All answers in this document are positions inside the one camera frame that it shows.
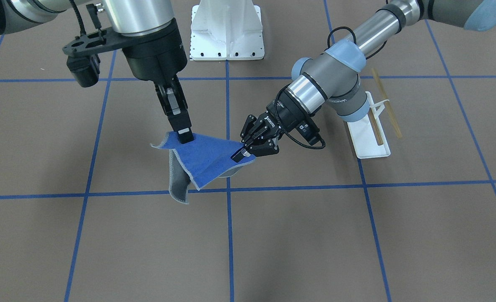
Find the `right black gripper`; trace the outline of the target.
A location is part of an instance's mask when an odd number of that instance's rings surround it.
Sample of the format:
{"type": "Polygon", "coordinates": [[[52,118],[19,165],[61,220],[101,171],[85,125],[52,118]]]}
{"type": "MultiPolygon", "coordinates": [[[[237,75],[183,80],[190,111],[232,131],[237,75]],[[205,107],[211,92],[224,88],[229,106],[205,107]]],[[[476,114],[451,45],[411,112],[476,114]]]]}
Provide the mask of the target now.
{"type": "Polygon", "coordinates": [[[156,95],[179,142],[194,140],[188,105],[177,73],[188,59],[176,19],[156,33],[153,40],[122,48],[135,78],[154,82],[156,95]]]}

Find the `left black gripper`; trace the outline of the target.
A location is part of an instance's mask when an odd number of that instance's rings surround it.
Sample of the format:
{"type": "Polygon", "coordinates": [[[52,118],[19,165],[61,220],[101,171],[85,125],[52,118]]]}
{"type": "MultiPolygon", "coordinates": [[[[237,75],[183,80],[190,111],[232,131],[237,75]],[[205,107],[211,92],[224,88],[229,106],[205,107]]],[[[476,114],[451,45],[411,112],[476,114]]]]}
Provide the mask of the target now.
{"type": "MultiPolygon", "coordinates": [[[[307,111],[286,91],[282,88],[275,99],[266,107],[266,113],[248,115],[246,122],[241,130],[241,142],[244,144],[238,149],[231,159],[234,162],[240,162],[244,157],[269,156],[277,154],[280,149],[274,140],[283,135],[288,135],[292,130],[296,130],[296,126],[302,121],[306,121],[313,128],[319,131],[320,129],[314,123],[313,114],[307,111]]],[[[300,143],[297,139],[292,138],[298,145],[303,147],[315,147],[300,143]]]]}

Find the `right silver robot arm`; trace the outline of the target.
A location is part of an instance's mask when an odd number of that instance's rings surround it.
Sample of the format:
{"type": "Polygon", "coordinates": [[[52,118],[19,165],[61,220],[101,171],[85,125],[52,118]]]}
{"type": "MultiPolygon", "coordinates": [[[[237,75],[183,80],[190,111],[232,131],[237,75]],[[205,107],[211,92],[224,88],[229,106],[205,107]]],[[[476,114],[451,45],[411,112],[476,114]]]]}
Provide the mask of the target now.
{"type": "Polygon", "coordinates": [[[99,54],[121,50],[135,78],[151,81],[179,142],[194,140],[178,79],[188,63],[169,0],[0,0],[0,36],[75,12],[79,33],[62,51],[79,86],[99,80],[99,54]]]}

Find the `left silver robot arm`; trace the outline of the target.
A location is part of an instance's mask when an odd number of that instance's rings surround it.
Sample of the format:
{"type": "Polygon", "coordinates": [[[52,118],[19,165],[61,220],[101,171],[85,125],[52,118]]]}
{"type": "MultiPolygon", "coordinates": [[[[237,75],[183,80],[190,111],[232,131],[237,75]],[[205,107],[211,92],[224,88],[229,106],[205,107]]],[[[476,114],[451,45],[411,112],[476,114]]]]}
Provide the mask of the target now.
{"type": "Polygon", "coordinates": [[[312,119],[315,113],[328,103],[345,122],[365,117],[370,105],[359,73],[387,40],[420,20],[487,31],[496,25],[496,0],[391,0],[356,29],[344,27],[349,32],[345,38],[332,44],[329,34],[327,49],[315,59],[296,61],[292,82],[261,115],[247,117],[240,133],[242,146],[232,160],[274,155],[279,152],[278,140],[292,130],[306,140],[302,147],[326,147],[312,119]]]}

